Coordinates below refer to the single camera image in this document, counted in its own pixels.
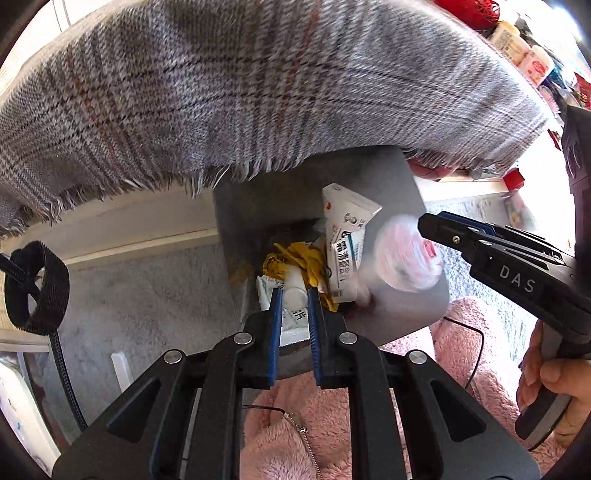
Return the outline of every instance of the human hand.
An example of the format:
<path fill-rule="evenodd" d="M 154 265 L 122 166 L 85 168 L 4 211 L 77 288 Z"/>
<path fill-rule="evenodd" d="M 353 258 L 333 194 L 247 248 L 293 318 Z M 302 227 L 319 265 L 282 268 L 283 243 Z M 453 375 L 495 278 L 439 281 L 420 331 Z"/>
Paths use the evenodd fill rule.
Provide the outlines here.
<path fill-rule="evenodd" d="M 542 322 L 538 320 L 523 359 L 517 405 L 520 410 L 531 405 L 542 385 L 552 392 L 571 395 L 573 399 L 554 429 L 558 443 L 568 447 L 591 412 L 591 361 L 556 359 L 544 362 L 540 352 L 542 334 Z"/>

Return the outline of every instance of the gray plaid fabric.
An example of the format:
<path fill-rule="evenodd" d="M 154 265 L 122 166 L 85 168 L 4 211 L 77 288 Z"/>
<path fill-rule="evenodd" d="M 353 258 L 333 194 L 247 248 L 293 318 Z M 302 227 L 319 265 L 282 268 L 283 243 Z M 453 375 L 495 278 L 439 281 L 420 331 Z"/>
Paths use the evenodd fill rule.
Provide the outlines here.
<path fill-rule="evenodd" d="M 196 193 L 362 145 L 502 171 L 550 115 L 422 0 L 115 1 L 0 98 L 0 233 L 105 194 L 173 180 Z"/>

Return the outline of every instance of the metal screw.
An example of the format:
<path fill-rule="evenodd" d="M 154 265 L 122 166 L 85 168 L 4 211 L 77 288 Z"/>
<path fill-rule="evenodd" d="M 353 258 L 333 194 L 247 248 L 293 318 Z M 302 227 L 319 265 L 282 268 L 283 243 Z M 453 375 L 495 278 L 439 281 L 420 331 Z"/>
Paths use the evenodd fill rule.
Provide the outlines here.
<path fill-rule="evenodd" d="M 177 364 L 181 361 L 183 354 L 178 350 L 169 350 L 164 354 L 164 361 L 168 364 Z"/>
<path fill-rule="evenodd" d="M 234 335 L 234 343 L 238 345 L 248 345 L 252 342 L 252 335 L 248 332 L 239 332 Z"/>
<path fill-rule="evenodd" d="M 427 354 L 420 350 L 413 350 L 408 354 L 409 360 L 417 365 L 422 365 L 427 361 Z"/>
<path fill-rule="evenodd" d="M 353 332 L 343 332 L 339 335 L 339 340 L 345 345 L 353 345 L 357 341 L 357 335 Z"/>

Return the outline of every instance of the gray carpet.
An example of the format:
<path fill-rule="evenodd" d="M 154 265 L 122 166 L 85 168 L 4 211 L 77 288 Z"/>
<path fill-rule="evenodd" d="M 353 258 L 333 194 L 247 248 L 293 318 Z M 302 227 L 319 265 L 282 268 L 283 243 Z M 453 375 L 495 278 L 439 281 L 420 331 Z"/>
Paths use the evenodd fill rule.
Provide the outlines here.
<path fill-rule="evenodd" d="M 80 408 L 90 424 L 120 395 L 111 361 L 125 353 L 134 378 L 162 353 L 212 348 L 240 329 L 220 245 L 206 245 L 70 274 L 60 338 Z M 79 435 L 52 359 L 47 399 L 69 441 Z"/>
<path fill-rule="evenodd" d="M 509 224 L 504 201 L 499 196 L 480 199 L 466 199 L 447 202 L 427 202 L 427 211 L 439 213 L 442 210 L 457 213 L 482 222 Z M 469 273 L 470 265 L 462 259 L 460 252 L 442 247 L 445 260 L 444 270 L 449 284 L 450 300 L 474 296 L 484 300 L 503 322 L 509 339 L 511 358 L 520 363 L 529 344 L 536 318 L 503 295 L 474 280 Z"/>

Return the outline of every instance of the black velcro strap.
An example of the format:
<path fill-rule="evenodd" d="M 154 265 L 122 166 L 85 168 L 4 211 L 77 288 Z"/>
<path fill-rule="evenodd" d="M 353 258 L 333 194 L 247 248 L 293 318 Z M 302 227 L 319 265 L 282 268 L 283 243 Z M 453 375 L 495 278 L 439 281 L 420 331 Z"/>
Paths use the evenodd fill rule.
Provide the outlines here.
<path fill-rule="evenodd" d="M 15 250 L 10 260 L 26 273 L 27 279 L 19 282 L 6 275 L 4 296 L 8 318 L 15 327 L 26 332 L 37 335 L 55 333 L 66 314 L 70 297 L 70 276 L 66 265 L 38 241 Z M 35 299 L 37 306 L 29 313 L 28 296 L 36 291 L 35 278 L 42 268 L 45 268 L 45 274 L 38 299 Z"/>

